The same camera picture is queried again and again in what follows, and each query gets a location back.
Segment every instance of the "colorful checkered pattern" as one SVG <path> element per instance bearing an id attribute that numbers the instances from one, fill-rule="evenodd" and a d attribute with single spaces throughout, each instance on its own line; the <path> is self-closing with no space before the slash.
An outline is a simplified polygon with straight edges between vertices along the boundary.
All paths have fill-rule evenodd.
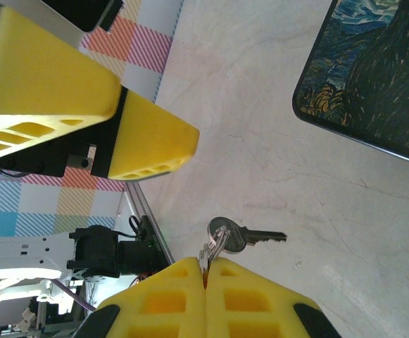
<path id="1" fill-rule="evenodd" d="M 80 51 L 154 100 L 183 0 L 125 0 L 110 34 L 95 30 Z M 123 182 L 67 168 L 62 178 L 0 177 L 0 236 L 42 236 L 101 224 L 112 227 Z"/>

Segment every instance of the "white table surface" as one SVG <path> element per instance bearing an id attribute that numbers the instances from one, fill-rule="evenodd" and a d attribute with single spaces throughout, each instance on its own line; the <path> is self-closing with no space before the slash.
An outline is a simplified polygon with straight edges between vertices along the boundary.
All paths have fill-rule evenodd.
<path id="1" fill-rule="evenodd" d="M 409 337 L 409 162 L 291 109 L 330 2 L 186 0 L 157 103 L 199 149 L 141 186 L 177 260 L 217 215 L 284 231 L 230 258 L 316 300 L 342 337 Z"/>

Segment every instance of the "white marble surface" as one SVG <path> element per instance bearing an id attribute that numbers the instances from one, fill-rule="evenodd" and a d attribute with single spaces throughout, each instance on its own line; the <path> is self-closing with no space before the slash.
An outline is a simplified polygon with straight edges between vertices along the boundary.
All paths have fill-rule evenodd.
<path id="1" fill-rule="evenodd" d="M 199 149 L 141 185 L 176 259 L 217 215 L 284 231 L 230 258 L 316 300 L 342 337 L 409 337 L 409 163 L 291 109 L 329 4 L 186 0 L 158 104 Z"/>

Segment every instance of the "checkered fabric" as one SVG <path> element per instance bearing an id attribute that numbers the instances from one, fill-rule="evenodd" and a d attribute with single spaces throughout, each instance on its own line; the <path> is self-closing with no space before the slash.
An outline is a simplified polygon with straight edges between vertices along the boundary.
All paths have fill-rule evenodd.
<path id="1" fill-rule="evenodd" d="M 155 100 L 183 0 L 125 0 L 111 33 L 95 30 L 80 51 Z M 42 236 L 101 224 L 112 227 L 123 182 L 67 168 L 62 178 L 0 176 L 0 236 Z"/>

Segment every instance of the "key head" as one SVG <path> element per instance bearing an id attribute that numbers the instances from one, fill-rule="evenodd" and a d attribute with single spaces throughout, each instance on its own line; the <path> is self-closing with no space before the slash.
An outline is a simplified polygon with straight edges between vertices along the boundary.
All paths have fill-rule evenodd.
<path id="1" fill-rule="evenodd" d="M 230 231 L 229 239 L 227 240 L 223 251 L 228 254 L 238 254 L 243 251 L 246 247 L 246 240 L 240 231 L 241 228 L 229 218 L 216 217 L 211 220 L 207 227 L 209 237 L 215 239 L 217 229 L 222 226 L 225 226 Z"/>

